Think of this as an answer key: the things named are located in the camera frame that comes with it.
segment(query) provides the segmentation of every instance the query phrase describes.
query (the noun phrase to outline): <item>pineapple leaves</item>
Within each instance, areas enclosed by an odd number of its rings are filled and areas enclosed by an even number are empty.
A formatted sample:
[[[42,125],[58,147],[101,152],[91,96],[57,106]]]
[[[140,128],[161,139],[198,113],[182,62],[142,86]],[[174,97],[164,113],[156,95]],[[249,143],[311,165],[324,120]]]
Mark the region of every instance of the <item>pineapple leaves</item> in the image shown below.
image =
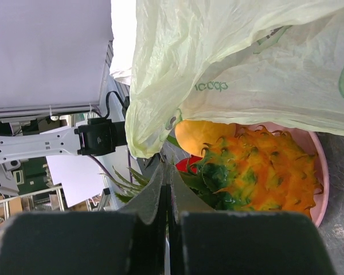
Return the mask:
[[[137,184],[133,184],[133,183],[129,182],[129,181],[128,181],[127,179],[125,179],[120,173],[118,173],[118,172],[116,171],[116,169],[115,169],[113,166],[112,166],[112,168],[114,169],[115,174],[119,177],[120,180],[122,180],[123,183],[125,183],[126,185],[131,186],[131,187],[133,187],[133,188],[135,188],[135,189],[139,189],[139,190],[142,189],[142,186],[137,185]]]
[[[134,192],[140,192],[139,188],[135,188],[133,186],[138,186],[133,184],[132,186],[126,185],[126,184],[122,184],[120,182],[118,182],[117,180],[115,180],[114,178],[109,177],[107,174],[104,173],[100,173],[101,175],[107,176],[114,184],[116,184],[116,186],[118,188],[120,188],[123,191],[134,191]]]
[[[134,196],[129,195],[122,195],[119,193],[115,193],[116,197],[123,203],[128,203]]]
[[[136,172],[134,169],[131,167],[129,168],[131,175],[134,177],[134,179],[142,186],[145,187],[149,183],[149,179],[147,179],[145,176],[142,174]]]

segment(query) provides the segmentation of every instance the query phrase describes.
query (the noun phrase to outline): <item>red bell pepper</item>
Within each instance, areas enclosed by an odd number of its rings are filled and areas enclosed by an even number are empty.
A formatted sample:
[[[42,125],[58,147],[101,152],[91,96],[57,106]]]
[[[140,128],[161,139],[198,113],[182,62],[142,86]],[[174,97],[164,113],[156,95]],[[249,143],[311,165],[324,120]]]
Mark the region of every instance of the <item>red bell pepper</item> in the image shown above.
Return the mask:
[[[198,156],[191,156],[189,158],[183,159],[182,161],[180,161],[179,163],[176,164],[176,168],[178,171],[181,172],[186,172],[187,173],[187,164],[191,165],[194,164],[195,162],[199,162],[200,160],[202,160],[202,158],[198,157]],[[196,167],[191,167],[191,170],[194,173],[197,173],[197,168]]]

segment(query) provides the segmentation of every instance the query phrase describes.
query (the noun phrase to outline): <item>green leaves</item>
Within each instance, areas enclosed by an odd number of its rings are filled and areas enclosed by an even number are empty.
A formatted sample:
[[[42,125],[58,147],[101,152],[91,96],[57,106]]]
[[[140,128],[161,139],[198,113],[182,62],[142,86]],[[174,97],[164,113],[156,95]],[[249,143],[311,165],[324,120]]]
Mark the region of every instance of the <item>green leaves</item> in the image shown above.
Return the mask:
[[[203,179],[205,186],[209,189],[210,192],[214,193],[218,191],[217,186],[214,184],[214,182],[211,179],[203,175],[201,176],[201,178]]]
[[[128,203],[134,196],[122,195],[115,193],[116,197],[123,203]]]
[[[168,136],[168,137],[167,137],[167,141],[168,141],[169,143],[175,145],[176,147],[182,149],[181,146],[178,144],[177,139],[176,139],[175,137]]]
[[[187,165],[186,165],[186,167],[187,167],[187,172],[188,172],[189,174],[191,174],[191,175],[196,175],[196,174],[194,173],[194,171],[191,169],[191,166],[196,166],[196,163],[190,164],[189,160],[190,160],[190,159],[187,160]]]
[[[217,205],[215,206],[215,210],[227,210],[227,208],[225,207],[223,201],[218,201]]]
[[[130,173],[132,175],[132,177],[143,187],[147,186],[147,184],[149,183],[149,179],[146,178],[145,176],[143,176],[142,174],[136,172],[134,169],[132,169],[131,167],[129,167]]]
[[[181,172],[181,171],[179,172],[179,174],[183,182],[185,183],[185,185],[187,185],[191,189],[195,189],[201,192],[202,194],[206,194],[210,192],[210,190],[205,185],[203,178],[200,178],[197,175],[192,175],[190,173]]]
[[[199,194],[198,197],[201,198],[207,205],[209,205],[213,209],[216,208],[219,202],[218,196],[212,193]]]
[[[123,203],[127,203],[134,196],[138,195],[141,192],[141,190],[149,183],[149,179],[147,179],[142,174],[136,172],[132,168],[129,168],[130,173],[138,184],[132,183],[129,180],[125,179],[120,173],[116,171],[114,167],[112,168],[114,169],[115,174],[121,180],[121,182],[117,181],[116,179],[107,174],[101,175],[107,176],[122,191],[122,193],[115,192],[115,195]]]

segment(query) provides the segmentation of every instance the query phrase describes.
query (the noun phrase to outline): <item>black cable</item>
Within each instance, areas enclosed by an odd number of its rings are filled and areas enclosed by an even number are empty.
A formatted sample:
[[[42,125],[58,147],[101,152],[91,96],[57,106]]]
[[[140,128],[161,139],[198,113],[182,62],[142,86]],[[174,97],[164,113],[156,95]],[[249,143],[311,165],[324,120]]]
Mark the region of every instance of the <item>black cable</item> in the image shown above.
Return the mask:
[[[112,93],[115,94],[115,96],[116,96],[117,99],[119,100],[119,102],[120,102],[122,108],[126,110],[126,106],[125,106],[124,102],[122,101],[122,99],[121,99],[119,93],[117,93],[116,91],[110,91],[110,92],[108,92],[108,93],[106,94],[106,96],[105,96],[105,107],[106,107],[106,109],[107,109],[107,114],[106,114],[106,116],[104,117],[105,119],[108,118],[108,117],[110,116],[110,113],[111,113],[111,110],[110,110],[110,95],[111,95]]]
[[[101,113],[96,108],[92,109],[92,112],[98,115],[99,117],[102,117]]]

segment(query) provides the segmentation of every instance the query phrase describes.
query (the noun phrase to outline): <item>white panel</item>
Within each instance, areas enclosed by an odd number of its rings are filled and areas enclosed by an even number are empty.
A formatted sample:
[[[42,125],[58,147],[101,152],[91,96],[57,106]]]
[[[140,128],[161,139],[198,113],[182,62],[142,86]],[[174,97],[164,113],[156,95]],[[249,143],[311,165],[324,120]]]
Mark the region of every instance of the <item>white panel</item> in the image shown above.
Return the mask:
[[[0,108],[99,101],[110,0],[0,0]]]
[[[102,193],[99,166],[87,156],[47,156],[53,184],[62,183],[68,207]]]

